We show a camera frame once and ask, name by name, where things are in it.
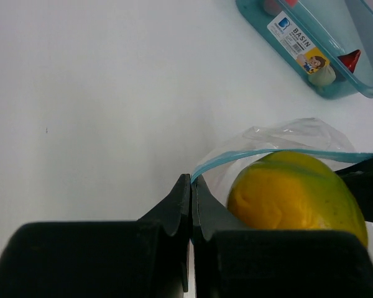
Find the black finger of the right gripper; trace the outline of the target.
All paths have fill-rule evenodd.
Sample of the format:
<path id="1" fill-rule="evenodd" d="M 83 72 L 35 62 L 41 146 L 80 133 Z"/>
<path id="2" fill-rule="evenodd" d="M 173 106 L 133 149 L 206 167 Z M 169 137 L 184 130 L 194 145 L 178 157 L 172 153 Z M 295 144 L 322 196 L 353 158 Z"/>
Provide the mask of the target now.
<path id="1" fill-rule="evenodd" d="M 336 171 L 345 182 L 366 221 L 373 222 L 373 158 Z"/>

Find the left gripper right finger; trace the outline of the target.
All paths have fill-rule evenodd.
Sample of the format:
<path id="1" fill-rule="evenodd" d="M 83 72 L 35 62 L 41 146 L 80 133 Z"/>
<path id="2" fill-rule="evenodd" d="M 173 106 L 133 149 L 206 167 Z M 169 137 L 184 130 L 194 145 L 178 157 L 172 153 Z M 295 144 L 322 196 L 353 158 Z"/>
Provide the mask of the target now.
<path id="1" fill-rule="evenodd" d="M 198 297 L 373 297 L 373 264 L 352 234 L 254 230 L 202 177 L 191 185 Z"/>

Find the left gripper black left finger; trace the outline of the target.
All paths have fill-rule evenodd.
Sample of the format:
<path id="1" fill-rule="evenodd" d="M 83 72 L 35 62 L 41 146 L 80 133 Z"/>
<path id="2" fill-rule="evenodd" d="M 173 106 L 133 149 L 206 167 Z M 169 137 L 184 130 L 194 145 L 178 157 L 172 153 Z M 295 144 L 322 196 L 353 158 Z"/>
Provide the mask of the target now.
<path id="1" fill-rule="evenodd" d="M 34 222 L 0 256 L 0 297 L 183 297 L 190 176 L 136 221 Z"/>

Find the yellow green fake mango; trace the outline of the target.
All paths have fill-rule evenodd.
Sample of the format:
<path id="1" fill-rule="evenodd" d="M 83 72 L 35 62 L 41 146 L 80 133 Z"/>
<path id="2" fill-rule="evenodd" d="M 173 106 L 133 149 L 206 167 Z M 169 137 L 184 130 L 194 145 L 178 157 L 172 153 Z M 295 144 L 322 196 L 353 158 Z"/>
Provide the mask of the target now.
<path id="1" fill-rule="evenodd" d="M 325 163 L 292 151 L 270 153 L 246 166 L 227 199 L 230 213 L 263 230 L 337 230 L 369 238 L 357 199 Z"/>

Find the clear zip top bag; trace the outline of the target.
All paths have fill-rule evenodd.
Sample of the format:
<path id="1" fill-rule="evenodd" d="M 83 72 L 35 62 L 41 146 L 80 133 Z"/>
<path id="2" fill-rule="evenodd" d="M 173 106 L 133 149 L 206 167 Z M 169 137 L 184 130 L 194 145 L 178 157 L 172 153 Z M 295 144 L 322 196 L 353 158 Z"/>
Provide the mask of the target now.
<path id="1" fill-rule="evenodd" d="M 204 178 L 214 197 L 227 207 L 229 191 L 238 174 L 258 159 L 278 151 L 310 155 L 334 172 L 373 158 L 373 152 L 356 151 L 343 133 L 322 120 L 304 118 L 247 129 L 205 156 L 191 178 Z M 367 249 L 373 262 L 373 222 L 365 223 Z"/>

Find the beige fake garlic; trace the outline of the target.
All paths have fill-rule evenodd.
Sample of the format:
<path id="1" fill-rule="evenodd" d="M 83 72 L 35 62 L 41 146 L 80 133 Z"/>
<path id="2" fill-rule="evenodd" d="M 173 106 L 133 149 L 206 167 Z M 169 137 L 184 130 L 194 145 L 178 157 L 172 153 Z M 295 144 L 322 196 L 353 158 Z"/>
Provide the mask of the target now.
<path id="1" fill-rule="evenodd" d="M 336 73 L 330 65 L 326 65 L 308 76 L 308 81 L 314 86 L 328 86 L 336 80 Z"/>

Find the pink fake peach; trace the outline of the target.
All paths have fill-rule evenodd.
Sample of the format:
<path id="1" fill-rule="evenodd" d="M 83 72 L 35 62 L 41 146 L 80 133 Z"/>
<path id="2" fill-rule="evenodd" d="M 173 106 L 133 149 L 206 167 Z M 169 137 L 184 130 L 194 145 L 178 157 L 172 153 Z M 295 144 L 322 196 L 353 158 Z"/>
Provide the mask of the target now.
<path id="1" fill-rule="evenodd" d="M 277 16 L 282 12 L 282 7 L 276 0 L 264 0 L 263 9 L 270 16 Z"/>

